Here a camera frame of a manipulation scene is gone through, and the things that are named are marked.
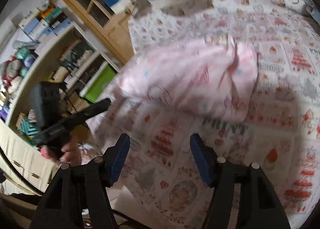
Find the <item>person left hand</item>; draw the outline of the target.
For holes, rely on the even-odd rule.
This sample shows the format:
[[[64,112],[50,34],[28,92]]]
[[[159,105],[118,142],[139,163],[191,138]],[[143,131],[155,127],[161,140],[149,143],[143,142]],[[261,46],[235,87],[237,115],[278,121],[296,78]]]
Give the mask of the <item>person left hand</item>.
[[[72,137],[71,141],[61,148],[61,152],[63,153],[61,157],[57,157],[47,146],[42,146],[40,153],[45,159],[50,160],[56,165],[68,163],[71,166],[79,166],[82,163],[80,149],[78,148],[79,142],[78,137]]]

